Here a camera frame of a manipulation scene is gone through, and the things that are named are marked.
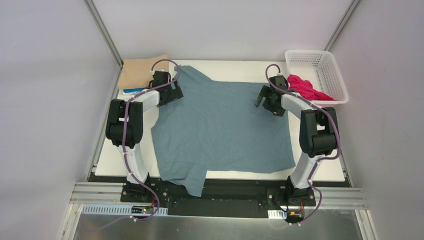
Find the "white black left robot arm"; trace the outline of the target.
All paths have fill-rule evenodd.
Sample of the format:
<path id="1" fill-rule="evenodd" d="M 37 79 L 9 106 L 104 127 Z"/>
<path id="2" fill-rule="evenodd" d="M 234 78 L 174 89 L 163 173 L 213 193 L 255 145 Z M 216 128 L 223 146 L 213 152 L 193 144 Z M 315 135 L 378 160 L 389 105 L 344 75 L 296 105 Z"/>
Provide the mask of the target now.
<path id="1" fill-rule="evenodd" d="M 126 180 L 138 184 L 133 195 L 143 203 L 153 195 L 153 189 L 144 183 L 149 175 L 141 153 L 144 112 L 184 96 L 178 84 L 180 75 L 178 72 L 171 77 L 167 71 L 153 71 L 153 80 L 147 88 L 128 100 L 115 98 L 109 104 L 105 136 L 119 150 L 127 172 Z"/>

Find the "grey-blue t shirt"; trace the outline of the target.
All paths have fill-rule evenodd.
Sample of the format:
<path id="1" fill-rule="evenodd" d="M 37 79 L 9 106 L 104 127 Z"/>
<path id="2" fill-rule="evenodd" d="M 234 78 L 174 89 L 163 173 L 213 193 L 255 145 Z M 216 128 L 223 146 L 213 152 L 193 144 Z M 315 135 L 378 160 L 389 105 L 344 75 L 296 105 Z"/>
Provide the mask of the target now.
<path id="1" fill-rule="evenodd" d="M 288 116 L 254 105 L 261 83 L 215 81 L 192 66 L 180 69 L 183 97 L 160 106 L 151 128 L 162 180 L 199 197 L 209 171 L 271 174 L 295 167 Z"/>

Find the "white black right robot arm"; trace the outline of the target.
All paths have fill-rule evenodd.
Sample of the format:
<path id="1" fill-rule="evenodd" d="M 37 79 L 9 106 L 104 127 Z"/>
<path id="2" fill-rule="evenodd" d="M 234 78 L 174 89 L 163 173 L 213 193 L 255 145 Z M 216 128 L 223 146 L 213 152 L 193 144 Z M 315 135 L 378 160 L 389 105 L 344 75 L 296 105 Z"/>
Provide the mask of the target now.
<path id="1" fill-rule="evenodd" d="M 330 160 L 331 153 L 340 147 L 340 136 L 336 110 L 320 107 L 303 98 L 299 93 L 289 91 L 283 75 L 267 78 L 255 101 L 275 116 L 290 112 L 300 120 L 299 145 L 301 156 L 294 172 L 287 179 L 284 200 L 296 205 L 312 190 L 313 176 L 323 160 Z"/>

